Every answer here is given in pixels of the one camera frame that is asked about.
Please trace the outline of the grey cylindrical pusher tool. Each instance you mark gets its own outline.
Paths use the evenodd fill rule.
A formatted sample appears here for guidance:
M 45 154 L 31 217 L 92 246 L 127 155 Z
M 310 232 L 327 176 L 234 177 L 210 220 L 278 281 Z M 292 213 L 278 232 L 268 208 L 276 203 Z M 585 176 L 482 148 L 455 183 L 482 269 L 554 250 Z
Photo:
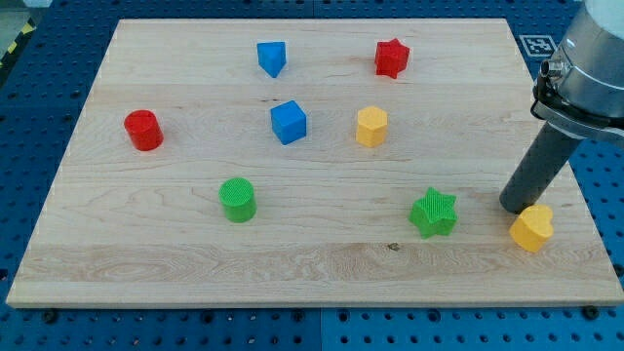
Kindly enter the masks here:
M 499 195 L 503 209 L 520 214 L 534 205 L 580 142 L 545 123 Z

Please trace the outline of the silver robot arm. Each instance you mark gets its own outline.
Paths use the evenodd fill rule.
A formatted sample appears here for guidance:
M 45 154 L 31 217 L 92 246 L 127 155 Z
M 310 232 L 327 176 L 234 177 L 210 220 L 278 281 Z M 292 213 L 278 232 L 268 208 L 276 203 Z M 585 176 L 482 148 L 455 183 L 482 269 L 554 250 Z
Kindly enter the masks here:
M 586 0 L 540 65 L 531 114 L 544 122 L 499 196 L 509 213 L 535 204 L 584 139 L 623 146 L 623 3 Z

